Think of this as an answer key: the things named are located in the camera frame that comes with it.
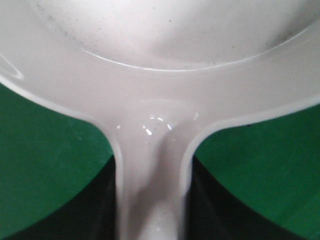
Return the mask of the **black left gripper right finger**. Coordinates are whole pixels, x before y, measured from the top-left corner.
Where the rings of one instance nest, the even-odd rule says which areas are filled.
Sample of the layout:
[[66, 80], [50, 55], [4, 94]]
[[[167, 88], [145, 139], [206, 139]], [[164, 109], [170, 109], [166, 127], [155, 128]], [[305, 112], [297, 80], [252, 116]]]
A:
[[188, 240], [300, 240], [232, 195], [196, 158], [188, 193]]

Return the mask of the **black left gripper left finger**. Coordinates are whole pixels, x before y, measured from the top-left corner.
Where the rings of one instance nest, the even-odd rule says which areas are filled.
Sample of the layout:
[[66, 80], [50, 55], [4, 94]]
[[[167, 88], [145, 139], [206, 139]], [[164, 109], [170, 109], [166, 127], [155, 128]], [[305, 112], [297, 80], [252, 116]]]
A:
[[113, 240], [115, 160], [18, 161], [4, 166], [7, 240]]

